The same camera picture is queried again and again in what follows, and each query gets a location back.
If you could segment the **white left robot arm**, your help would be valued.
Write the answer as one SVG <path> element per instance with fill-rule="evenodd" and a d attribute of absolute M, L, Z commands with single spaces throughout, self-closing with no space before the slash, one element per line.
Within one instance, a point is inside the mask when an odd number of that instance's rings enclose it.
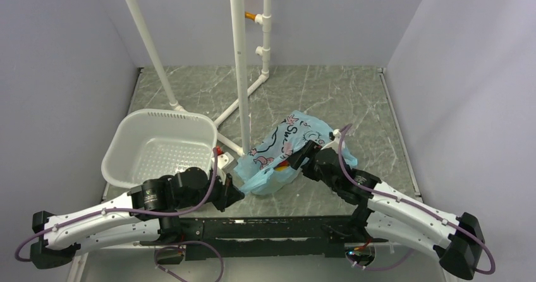
<path fill-rule="evenodd" d="M 101 205 L 65 215 L 41 211 L 33 215 L 37 240 L 29 261 L 38 269 L 70 263 L 91 250 L 126 242 L 172 244 L 192 240 L 197 230 L 180 217 L 212 204 L 225 211 L 245 195 L 227 174 L 188 168 L 175 175 L 144 181 Z"/>

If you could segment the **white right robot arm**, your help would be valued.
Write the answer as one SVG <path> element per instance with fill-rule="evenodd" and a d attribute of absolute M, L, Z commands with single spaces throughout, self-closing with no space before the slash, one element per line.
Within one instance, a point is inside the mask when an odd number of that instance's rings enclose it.
<path fill-rule="evenodd" d="M 368 236 L 400 243 L 435 257 L 453 276 L 472 280 L 484 274 L 478 268 L 482 254 L 490 261 L 488 273 L 496 265 L 476 216 L 460 216 L 425 205 L 386 181 L 366 171 L 351 168 L 343 157 L 343 144 L 323 147 L 310 140 L 298 150 L 283 147 L 286 161 L 311 180 L 321 181 L 339 198 L 355 205 L 347 223 L 350 236 L 363 241 Z"/>

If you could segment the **light blue printed plastic bag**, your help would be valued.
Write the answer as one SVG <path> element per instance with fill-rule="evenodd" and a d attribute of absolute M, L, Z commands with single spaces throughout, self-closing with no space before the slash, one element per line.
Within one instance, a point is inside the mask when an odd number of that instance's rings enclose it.
<path fill-rule="evenodd" d="M 300 111 L 291 112 L 271 131 L 263 141 L 249 150 L 238 160 L 235 173 L 243 181 L 240 190 L 245 194 L 269 195 L 290 184 L 298 175 L 303 175 L 302 169 L 275 171 L 274 167 L 293 153 L 300 150 L 309 140 L 322 147 L 330 142 L 330 133 L 335 129 L 326 122 Z M 356 168 L 358 160 L 352 156 L 344 145 L 339 154 L 339 162 L 343 160 Z M 351 192 L 335 192 L 342 199 L 353 199 L 357 193 L 355 187 Z"/>

